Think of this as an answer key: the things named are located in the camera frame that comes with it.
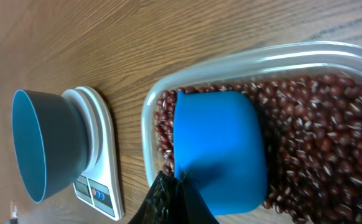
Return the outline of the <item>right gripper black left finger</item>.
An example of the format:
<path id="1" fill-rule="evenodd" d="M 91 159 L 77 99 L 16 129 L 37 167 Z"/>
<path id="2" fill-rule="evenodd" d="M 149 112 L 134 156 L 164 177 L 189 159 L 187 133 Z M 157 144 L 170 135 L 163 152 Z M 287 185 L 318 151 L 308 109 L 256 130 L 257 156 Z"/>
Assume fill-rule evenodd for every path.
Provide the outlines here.
<path id="1" fill-rule="evenodd" d="M 178 183 L 173 174 L 167 175 L 163 171 L 158 172 L 144 201 L 129 224 L 175 223 L 172 210 Z"/>

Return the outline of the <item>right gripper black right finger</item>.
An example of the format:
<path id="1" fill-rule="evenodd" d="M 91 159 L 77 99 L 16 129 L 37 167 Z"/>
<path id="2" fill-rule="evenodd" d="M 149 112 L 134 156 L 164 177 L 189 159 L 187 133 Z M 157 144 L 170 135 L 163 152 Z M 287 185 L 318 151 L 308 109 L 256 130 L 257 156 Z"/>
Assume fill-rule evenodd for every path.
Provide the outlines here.
<path id="1" fill-rule="evenodd" d="M 184 172 L 176 191 L 176 223 L 218 224 L 190 174 Z"/>

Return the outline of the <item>blue plastic measuring scoop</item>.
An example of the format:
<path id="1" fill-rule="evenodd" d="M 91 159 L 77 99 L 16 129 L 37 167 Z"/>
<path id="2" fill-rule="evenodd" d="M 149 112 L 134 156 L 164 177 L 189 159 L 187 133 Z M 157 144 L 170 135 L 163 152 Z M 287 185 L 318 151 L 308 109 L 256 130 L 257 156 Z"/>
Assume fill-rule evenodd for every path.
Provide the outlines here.
<path id="1" fill-rule="evenodd" d="M 173 142 L 175 177 L 187 175 L 213 215 L 246 213 L 263 203 L 264 143 L 247 97 L 237 91 L 180 92 Z"/>

